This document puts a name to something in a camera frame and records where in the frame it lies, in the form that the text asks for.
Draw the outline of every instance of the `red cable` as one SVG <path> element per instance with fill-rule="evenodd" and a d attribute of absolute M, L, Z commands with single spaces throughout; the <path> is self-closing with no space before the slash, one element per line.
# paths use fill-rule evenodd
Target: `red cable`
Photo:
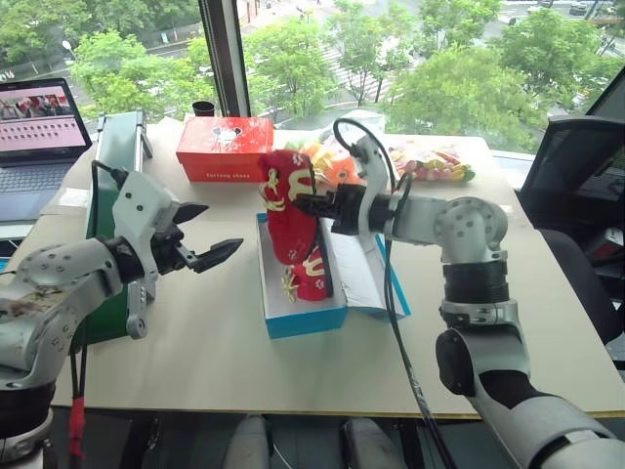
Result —
<path fill-rule="evenodd" d="M 74 399 L 69 414 L 69 454 L 82 458 L 82 436 L 85 430 L 85 398 Z"/>

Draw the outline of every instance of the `black cable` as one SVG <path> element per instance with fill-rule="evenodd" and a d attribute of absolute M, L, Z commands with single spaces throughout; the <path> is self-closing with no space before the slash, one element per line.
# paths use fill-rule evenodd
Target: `black cable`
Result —
<path fill-rule="evenodd" d="M 114 170 L 99 161 L 91 162 L 91 225 L 88 233 L 88 238 L 96 237 L 98 235 L 98 209 L 100 205 L 100 198 L 98 193 L 99 181 L 98 181 L 98 169 L 102 168 L 108 172 L 116 182 L 117 174 L 124 173 L 123 171 L 117 171 L 117 174 L 113 175 Z M 71 366 L 71 390 L 72 398 L 74 400 L 85 397 L 85 387 L 87 381 L 87 350 L 89 349 L 89 316 L 83 321 L 82 337 L 81 337 L 81 351 L 80 351 L 80 374 L 77 372 L 76 364 L 76 350 L 75 347 L 71 347 L 69 353 L 69 363 Z M 69 455 L 69 467 L 71 469 L 78 469 L 82 465 L 82 459 L 76 454 Z"/>
<path fill-rule="evenodd" d="M 407 171 L 403 174 L 401 179 L 399 180 L 399 184 L 397 185 L 397 189 L 400 189 L 404 182 L 408 181 L 408 186 L 404 190 L 401 195 L 401 199 L 397 204 L 397 209 L 395 213 L 395 219 L 393 220 L 393 234 L 396 232 L 397 224 L 399 221 L 399 217 L 401 215 L 401 211 L 405 206 L 405 203 L 410 195 L 410 188 L 412 186 L 412 172 Z M 437 422 L 435 421 L 430 408 L 428 407 L 428 403 L 426 402 L 425 396 L 423 395 L 423 390 L 421 389 L 421 385 L 416 377 L 414 372 L 414 368 L 412 367 L 412 363 L 410 362 L 410 358 L 408 357 L 408 353 L 405 350 L 403 345 L 403 340 L 401 338 L 401 333 L 399 331 L 399 325 L 397 324 L 396 317 L 396 308 L 395 308 L 395 298 L 393 295 L 393 279 L 391 275 L 391 249 L 393 247 L 393 242 L 390 239 L 385 239 L 385 269 L 384 269 L 384 299 L 387 307 L 387 313 L 389 314 L 389 321 L 391 322 L 391 327 L 393 329 L 393 334 L 395 335 L 395 339 L 397 342 L 397 346 L 399 347 L 399 354 L 401 355 L 401 360 L 403 361 L 403 367 L 408 375 L 408 381 L 410 382 L 410 389 L 412 394 L 417 401 L 417 405 L 419 406 L 419 410 L 421 410 L 423 421 L 425 422 L 432 439 L 437 446 L 438 454 L 446 468 L 455 469 L 456 464 L 447 448 L 442 434 L 438 428 Z"/>
<path fill-rule="evenodd" d="M 389 177 L 391 178 L 391 189 L 395 191 L 396 189 L 395 171 L 393 170 L 393 164 L 391 163 L 391 158 L 389 157 L 387 150 L 384 148 L 384 145 L 382 145 L 382 142 L 378 140 L 378 138 L 373 134 L 373 132 L 371 132 L 369 129 L 367 129 L 364 125 L 362 125 L 357 120 L 349 119 L 348 117 L 339 117 L 338 119 L 334 121 L 334 125 L 332 126 L 332 130 L 334 131 L 334 138 L 337 140 L 339 144 L 341 144 L 341 146 L 344 149 L 346 149 L 350 153 L 353 153 L 353 149 L 352 149 L 353 146 L 352 147 L 349 146 L 348 143 L 343 138 L 343 136 L 341 135 L 341 132 L 339 131 L 339 124 L 353 125 L 354 127 L 357 127 L 362 132 L 364 132 L 367 135 L 367 137 L 369 137 L 373 142 L 375 142 L 375 144 L 378 146 L 378 148 L 384 155 L 385 162 L 387 163 L 387 168 L 389 169 Z"/>

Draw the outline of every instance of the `laptop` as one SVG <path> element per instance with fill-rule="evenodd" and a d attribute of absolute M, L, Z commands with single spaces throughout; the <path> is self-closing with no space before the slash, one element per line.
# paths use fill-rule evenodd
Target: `laptop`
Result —
<path fill-rule="evenodd" d="M 0 222 L 36 220 L 91 144 L 64 79 L 0 83 Z"/>

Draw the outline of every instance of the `parked car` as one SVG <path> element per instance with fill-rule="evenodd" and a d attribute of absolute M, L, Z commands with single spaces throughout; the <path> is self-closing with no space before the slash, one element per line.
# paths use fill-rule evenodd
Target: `parked car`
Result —
<path fill-rule="evenodd" d="M 586 15 L 587 10 L 588 7 L 586 6 L 586 4 L 582 2 L 575 2 L 570 5 L 568 13 L 570 15 L 573 15 L 574 17 L 581 17 L 583 15 Z"/>

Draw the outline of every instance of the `laptop screen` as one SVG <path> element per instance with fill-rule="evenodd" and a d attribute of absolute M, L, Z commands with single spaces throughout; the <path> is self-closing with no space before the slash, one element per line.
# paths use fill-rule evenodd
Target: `laptop screen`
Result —
<path fill-rule="evenodd" d="M 77 157 L 91 146 L 64 80 L 10 85 L 0 86 L 0 164 Z"/>
<path fill-rule="evenodd" d="M 82 147 L 85 139 L 60 86 L 0 91 L 0 148 Z"/>

